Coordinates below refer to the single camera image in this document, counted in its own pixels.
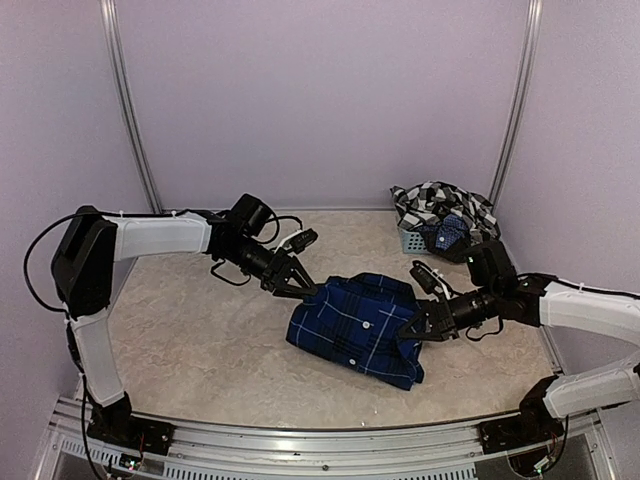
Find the blue plaid long sleeve shirt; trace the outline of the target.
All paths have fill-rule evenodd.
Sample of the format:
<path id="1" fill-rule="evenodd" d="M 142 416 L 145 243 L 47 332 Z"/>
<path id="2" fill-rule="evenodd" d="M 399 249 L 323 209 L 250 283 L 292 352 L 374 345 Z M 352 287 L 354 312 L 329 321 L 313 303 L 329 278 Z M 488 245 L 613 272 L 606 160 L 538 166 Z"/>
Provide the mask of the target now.
<path id="1" fill-rule="evenodd" d="M 413 287 L 401 280 L 375 273 L 330 276 L 294 309 L 286 341 L 409 391 L 424 380 L 422 345 L 398 332 L 418 308 Z"/>

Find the light blue plastic basket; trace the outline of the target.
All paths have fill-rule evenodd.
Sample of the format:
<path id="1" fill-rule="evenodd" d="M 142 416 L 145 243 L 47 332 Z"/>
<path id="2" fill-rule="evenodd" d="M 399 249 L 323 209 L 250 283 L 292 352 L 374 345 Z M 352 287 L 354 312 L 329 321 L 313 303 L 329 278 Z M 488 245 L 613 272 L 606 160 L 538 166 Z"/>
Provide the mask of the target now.
<path id="1" fill-rule="evenodd" d="M 419 231 L 409 231 L 399 228 L 398 233 L 404 253 L 430 254 L 426 249 L 425 243 Z"/>

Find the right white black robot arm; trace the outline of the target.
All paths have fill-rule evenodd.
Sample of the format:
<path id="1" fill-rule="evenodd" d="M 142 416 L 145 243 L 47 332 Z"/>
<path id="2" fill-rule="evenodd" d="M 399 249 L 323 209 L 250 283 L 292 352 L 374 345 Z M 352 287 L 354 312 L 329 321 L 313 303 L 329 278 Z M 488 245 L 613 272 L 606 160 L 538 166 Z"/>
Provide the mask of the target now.
<path id="1" fill-rule="evenodd" d="M 433 300 L 398 330 L 402 340 L 442 342 L 496 318 L 539 328 L 570 328 L 639 343 L 639 297 L 634 293 L 573 284 L 554 275 L 518 273 L 503 243 L 486 241 L 464 253 L 475 290 L 456 293 L 443 277 L 416 261 L 412 277 Z M 511 433 L 535 442 L 551 419 L 639 398 L 639 355 L 575 375 L 540 380 L 523 398 Z"/>

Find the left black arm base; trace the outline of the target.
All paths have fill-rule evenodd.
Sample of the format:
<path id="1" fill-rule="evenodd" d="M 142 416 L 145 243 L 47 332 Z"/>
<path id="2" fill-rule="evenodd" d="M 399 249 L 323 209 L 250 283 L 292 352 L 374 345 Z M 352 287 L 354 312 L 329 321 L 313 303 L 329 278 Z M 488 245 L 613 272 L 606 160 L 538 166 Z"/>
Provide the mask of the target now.
<path id="1" fill-rule="evenodd" d="M 109 406 L 99 405 L 91 396 L 88 401 L 92 407 L 88 425 L 89 438 L 142 454 L 168 454 L 175 426 L 169 422 L 134 415 L 127 393 Z"/>

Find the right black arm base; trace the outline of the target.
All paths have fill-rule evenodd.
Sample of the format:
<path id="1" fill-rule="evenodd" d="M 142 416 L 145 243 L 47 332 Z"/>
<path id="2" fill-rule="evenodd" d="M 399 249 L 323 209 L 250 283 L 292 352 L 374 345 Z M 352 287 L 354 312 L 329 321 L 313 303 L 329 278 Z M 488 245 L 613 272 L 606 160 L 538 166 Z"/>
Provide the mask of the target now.
<path id="1" fill-rule="evenodd" d="M 516 415 L 478 425 L 484 454 L 518 449 L 565 434 L 566 421 L 553 417 L 543 402 L 548 387 L 557 379 L 552 375 L 538 381 L 520 401 Z"/>

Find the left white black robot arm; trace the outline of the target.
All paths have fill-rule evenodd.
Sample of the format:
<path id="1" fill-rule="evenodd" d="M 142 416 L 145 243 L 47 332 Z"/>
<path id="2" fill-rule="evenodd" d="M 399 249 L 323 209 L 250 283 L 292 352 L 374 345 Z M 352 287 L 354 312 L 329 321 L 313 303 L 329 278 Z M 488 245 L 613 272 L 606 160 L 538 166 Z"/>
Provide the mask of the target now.
<path id="1" fill-rule="evenodd" d="M 101 212 L 83 206 L 68 219 L 51 273 L 66 317 L 74 363 L 89 397 L 106 408 L 99 424 L 121 445 L 140 434 L 137 418 L 121 404 L 127 394 L 119 377 L 108 327 L 116 264 L 141 257 L 204 254 L 218 270 L 236 266 L 247 280 L 282 298 L 303 298 L 316 286 L 298 256 L 313 244 L 315 230 L 298 228 L 269 241 L 258 237 L 279 217 L 260 199 L 244 194 L 229 210 L 187 209 L 158 215 Z"/>

